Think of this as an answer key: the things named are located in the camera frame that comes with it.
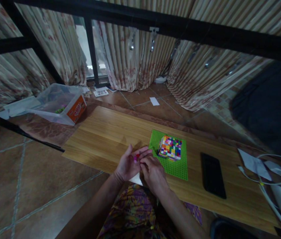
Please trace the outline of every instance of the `person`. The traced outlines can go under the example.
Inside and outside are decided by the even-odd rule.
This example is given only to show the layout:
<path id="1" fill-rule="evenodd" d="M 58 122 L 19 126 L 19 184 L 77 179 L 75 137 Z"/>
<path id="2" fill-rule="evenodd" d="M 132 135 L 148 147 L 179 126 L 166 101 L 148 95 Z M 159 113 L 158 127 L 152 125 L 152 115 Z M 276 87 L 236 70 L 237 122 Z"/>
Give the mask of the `person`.
<path id="1" fill-rule="evenodd" d="M 189 210 L 170 189 L 164 168 L 143 147 L 135 152 L 130 144 L 113 174 L 98 192 L 72 217 L 57 236 L 69 238 L 207 238 Z M 140 171 L 149 189 L 130 184 L 120 197 L 125 182 Z M 173 225 L 159 224 L 159 206 L 169 215 Z"/>

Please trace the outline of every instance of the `metal bar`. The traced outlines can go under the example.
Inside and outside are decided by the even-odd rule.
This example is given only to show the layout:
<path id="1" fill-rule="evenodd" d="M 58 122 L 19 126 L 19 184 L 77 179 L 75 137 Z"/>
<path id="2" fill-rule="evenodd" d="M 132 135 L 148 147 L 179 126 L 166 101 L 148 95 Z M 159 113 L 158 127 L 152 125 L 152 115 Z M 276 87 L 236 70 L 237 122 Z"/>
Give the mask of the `metal bar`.
<path id="1" fill-rule="evenodd" d="M 159 34 L 199 42 L 234 51 L 281 61 L 281 37 L 219 24 L 182 18 L 153 11 L 95 0 L 14 0 L 81 17 L 132 26 L 149 31 L 159 27 Z"/>
<path id="2" fill-rule="evenodd" d="M 11 130 L 17 134 L 20 134 L 20 135 L 23 135 L 27 138 L 30 138 L 30 139 L 33 139 L 39 143 L 42 143 L 42 144 L 45 144 L 46 146 L 49 146 L 51 148 L 54 148 L 56 150 L 59 150 L 61 152 L 64 152 L 65 150 L 62 149 L 61 147 L 57 146 L 57 145 L 54 145 L 54 144 L 51 144 L 51 143 L 47 143 L 47 142 L 43 142 L 43 141 L 40 141 L 34 137 L 32 137 L 31 135 L 29 135 L 28 133 L 24 132 L 22 129 L 20 129 L 20 127 L 18 125 L 15 125 L 9 121 L 7 121 L 6 119 L 3 119 L 0 117 L 0 126 L 3 127 L 3 128 L 6 128 L 8 130 Z"/>
<path id="3" fill-rule="evenodd" d="M 90 18 L 84 17 L 84 22 L 85 22 L 85 28 L 86 28 L 88 47 L 90 49 L 90 55 L 91 55 L 91 60 L 92 60 L 94 81 L 95 81 L 95 85 L 99 85 L 100 83 L 99 83 L 99 79 L 98 79 L 98 66 L 97 66 L 96 51 L 95 51 L 95 45 L 94 45 L 92 20 Z"/>
<path id="4" fill-rule="evenodd" d="M 24 37 L 29 39 L 29 41 L 32 44 L 32 48 L 34 52 L 37 54 L 39 59 L 41 60 L 42 64 L 45 66 L 45 68 L 48 70 L 48 72 L 51 74 L 51 76 L 54 78 L 56 83 L 64 85 L 64 82 L 61 78 L 61 76 L 58 74 L 57 70 L 55 69 L 53 63 L 43 50 L 42 46 L 38 42 L 37 38 L 33 34 L 32 30 L 29 28 L 28 24 L 24 20 L 22 14 L 19 12 L 17 7 L 15 6 L 15 3 L 12 0 L 0 0 L 0 3 L 2 7 L 5 9 L 5 11 L 8 13 L 14 24 L 18 27 L 20 32 Z"/>
<path id="5" fill-rule="evenodd" d="M 0 40 L 0 54 L 31 48 L 31 42 L 26 37 L 8 38 Z"/>

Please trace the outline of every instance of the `colorful lego brick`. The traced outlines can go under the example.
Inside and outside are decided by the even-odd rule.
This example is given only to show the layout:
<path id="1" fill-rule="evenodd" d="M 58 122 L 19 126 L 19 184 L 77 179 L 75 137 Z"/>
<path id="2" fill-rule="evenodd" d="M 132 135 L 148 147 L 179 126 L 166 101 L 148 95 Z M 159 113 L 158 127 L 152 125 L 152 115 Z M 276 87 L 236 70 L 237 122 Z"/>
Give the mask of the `colorful lego brick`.
<path id="1" fill-rule="evenodd" d="M 180 160 L 181 144 L 180 140 L 165 135 L 160 140 L 158 155 L 171 161 Z"/>

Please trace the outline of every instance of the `clear plastic container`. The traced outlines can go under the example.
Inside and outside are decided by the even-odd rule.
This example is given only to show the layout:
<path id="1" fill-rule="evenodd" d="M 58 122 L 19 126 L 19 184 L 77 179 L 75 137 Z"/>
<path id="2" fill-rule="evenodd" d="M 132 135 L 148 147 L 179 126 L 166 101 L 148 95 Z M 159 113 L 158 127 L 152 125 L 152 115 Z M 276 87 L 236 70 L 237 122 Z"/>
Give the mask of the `clear plastic container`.
<path id="1" fill-rule="evenodd" d="M 50 122 L 75 125 L 86 109 L 82 93 L 81 87 L 54 83 L 39 94 L 27 111 Z"/>

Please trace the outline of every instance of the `black phone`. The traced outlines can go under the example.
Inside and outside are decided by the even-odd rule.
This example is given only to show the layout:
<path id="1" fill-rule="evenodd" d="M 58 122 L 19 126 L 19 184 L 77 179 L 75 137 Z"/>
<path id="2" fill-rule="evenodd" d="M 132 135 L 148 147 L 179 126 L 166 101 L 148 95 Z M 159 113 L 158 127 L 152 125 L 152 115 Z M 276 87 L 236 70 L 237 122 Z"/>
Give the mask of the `black phone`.
<path id="1" fill-rule="evenodd" d="M 208 154 L 201 153 L 201 165 L 204 189 L 207 192 L 226 199 L 227 195 L 219 160 Z"/>

